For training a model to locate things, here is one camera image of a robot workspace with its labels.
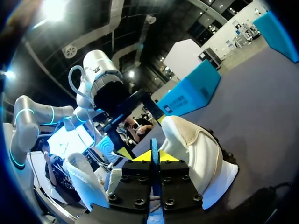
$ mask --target gray carpet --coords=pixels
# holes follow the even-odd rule
[[[217,207],[234,208],[262,187],[294,181],[299,170],[299,65],[280,53],[266,48],[235,67],[207,107],[183,117],[213,129],[239,164],[235,182]],[[156,126],[134,153],[147,151],[151,138],[161,145],[162,129]],[[278,190],[279,196],[287,190]]]

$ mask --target ceiling light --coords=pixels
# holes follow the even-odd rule
[[[45,0],[42,10],[47,20],[62,20],[64,17],[65,2],[63,0]]]
[[[130,72],[129,72],[129,77],[130,77],[130,78],[133,78],[133,77],[134,77],[134,74],[135,74],[135,73],[134,73],[133,71],[130,71]]]
[[[5,72],[5,75],[9,79],[15,79],[15,73],[13,71]]]
[[[42,21],[40,21],[40,22],[39,22],[38,24],[36,24],[32,29],[35,29],[35,28],[37,28],[37,27],[39,27],[39,26],[45,24],[46,21],[47,21],[47,20],[42,20]]]

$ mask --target yellow component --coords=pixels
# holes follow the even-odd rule
[[[164,151],[159,151],[160,153],[160,162],[165,162],[166,160],[170,161],[178,161],[178,159],[174,158],[173,156],[169,155]],[[151,150],[143,153],[142,155],[138,156],[137,158],[133,159],[133,161],[141,161],[144,160],[146,162],[151,161]]]
[[[120,150],[117,151],[119,154],[122,154],[123,156],[126,156],[128,159],[132,160],[133,158],[130,156],[128,151],[125,147],[122,147]]]
[[[158,119],[158,123],[161,124],[161,123],[162,123],[162,120],[163,120],[165,117],[166,117],[165,114],[164,114],[162,117],[160,117],[160,118]]]
[[[138,156],[137,158],[133,159],[134,161],[141,161],[144,160],[146,162],[151,161],[151,150],[143,153],[142,155]]]
[[[168,153],[164,151],[159,151],[160,153],[160,162],[165,162],[166,160],[170,161],[178,161],[178,159],[174,158],[173,156],[169,155]]]

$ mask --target white shoe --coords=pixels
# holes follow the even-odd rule
[[[221,147],[204,128],[178,116],[162,121],[165,142],[160,150],[189,165],[189,176],[203,195],[203,208],[216,203],[227,191],[238,172],[238,166],[223,160]]]

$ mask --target monitor screen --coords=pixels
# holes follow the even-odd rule
[[[91,146],[93,142],[94,139],[83,125],[70,132],[67,132],[63,126],[48,139],[50,153],[60,156],[62,159],[72,153],[83,153],[87,149],[86,146]]]

